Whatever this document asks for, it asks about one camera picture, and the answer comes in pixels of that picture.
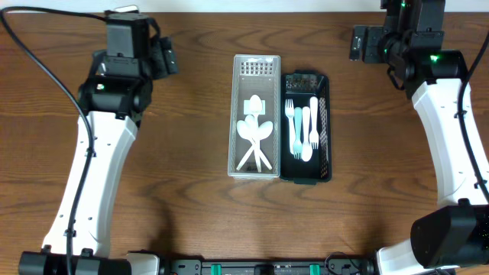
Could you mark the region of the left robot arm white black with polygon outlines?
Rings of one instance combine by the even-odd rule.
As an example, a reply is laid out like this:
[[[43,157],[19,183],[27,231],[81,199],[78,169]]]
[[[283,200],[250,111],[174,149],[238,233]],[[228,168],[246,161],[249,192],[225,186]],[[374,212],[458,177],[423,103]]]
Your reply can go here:
[[[25,251],[20,274],[169,274],[151,251],[110,258],[111,222],[125,159],[151,103],[153,82],[177,73],[168,37],[153,37],[145,57],[94,53],[79,88],[76,152],[63,199],[39,252]]]

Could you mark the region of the white plastic fork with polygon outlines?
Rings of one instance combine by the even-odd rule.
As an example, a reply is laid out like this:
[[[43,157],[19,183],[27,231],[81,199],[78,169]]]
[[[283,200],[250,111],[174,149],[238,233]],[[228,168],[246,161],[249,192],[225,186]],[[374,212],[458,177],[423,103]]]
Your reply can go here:
[[[295,127],[295,140],[293,142],[293,155],[294,158],[301,159],[302,154],[302,141],[301,141],[301,127],[302,127],[302,114],[303,110],[300,107],[294,109],[294,127]]]
[[[289,124],[289,146],[290,146],[290,153],[294,155],[294,150],[293,150],[293,143],[295,141],[295,127],[294,127],[294,106],[293,106],[293,100],[292,99],[287,99],[285,101],[285,115],[288,119],[288,124]]]
[[[319,133],[317,131],[319,101],[315,96],[310,98],[309,107],[311,117],[311,132],[309,139],[313,150],[317,150],[319,148]]]

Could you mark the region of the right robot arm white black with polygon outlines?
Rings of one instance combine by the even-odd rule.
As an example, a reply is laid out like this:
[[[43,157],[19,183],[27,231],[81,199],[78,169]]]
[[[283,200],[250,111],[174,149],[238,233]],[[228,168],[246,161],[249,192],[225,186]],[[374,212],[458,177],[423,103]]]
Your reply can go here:
[[[471,110],[471,69],[443,49],[435,25],[356,25],[351,60],[388,64],[413,103],[436,172],[438,210],[416,220],[410,237],[375,255],[378,274],[444,273],[488,263],[488,160]]]

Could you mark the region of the black plastic basket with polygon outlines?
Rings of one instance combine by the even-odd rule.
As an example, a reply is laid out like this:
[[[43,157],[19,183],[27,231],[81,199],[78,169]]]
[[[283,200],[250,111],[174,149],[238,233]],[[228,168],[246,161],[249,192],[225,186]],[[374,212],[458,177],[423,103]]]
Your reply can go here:
[[[332,149],[330,127],[330,96],[329,79],[326,75],[314,70],[297,70],[284,73],[280,81],[280,130],[281,159],[280,178],[297,184],[315,185],[328,182],[332,178]],[[289,124],[285,115],[285,101],[293,100],[293,106],[309,107],[309,100],[315,96],[319,101],[317,131],[319,133],[319,148],[313,150],[309,162],[297,160],[290,153]],[[303,142],[303,115],[301,127]]]

